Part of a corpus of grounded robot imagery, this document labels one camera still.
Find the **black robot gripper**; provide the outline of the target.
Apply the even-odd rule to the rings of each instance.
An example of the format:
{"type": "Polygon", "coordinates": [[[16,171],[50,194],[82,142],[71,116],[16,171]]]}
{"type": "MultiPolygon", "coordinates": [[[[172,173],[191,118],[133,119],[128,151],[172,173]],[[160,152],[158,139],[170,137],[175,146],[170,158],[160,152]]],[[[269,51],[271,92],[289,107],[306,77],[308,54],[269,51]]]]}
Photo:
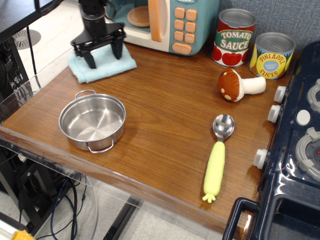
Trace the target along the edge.
{"type": "Polygon", "coordinates": [[[96,68],[96,63],[91,51],[100,47],[111,45],[113,55],[117,60],[122,57],[123,41],[126,37],[125,24],[106,23],[103,16],[82,17],[83,32],[71,41],[75,55],[83,57],[90,69],[96,68]]]}

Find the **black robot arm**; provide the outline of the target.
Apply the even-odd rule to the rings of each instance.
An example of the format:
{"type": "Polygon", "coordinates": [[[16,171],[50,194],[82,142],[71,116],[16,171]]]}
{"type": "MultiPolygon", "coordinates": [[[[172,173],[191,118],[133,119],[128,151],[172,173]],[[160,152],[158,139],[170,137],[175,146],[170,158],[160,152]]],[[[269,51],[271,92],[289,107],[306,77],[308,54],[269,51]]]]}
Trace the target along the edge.
{"type": "Polygon", "coordinates": [[[90,69],[96,68],[91,51],[111,45],[113,55],[117,60],[122,57],[123,41],[126,37],[125,24],[106,23],[105,7],[107,0],[80,0],[80,13],[84,25],[83,32],[71,41],[77,57],[84,58],[90,69]]]}

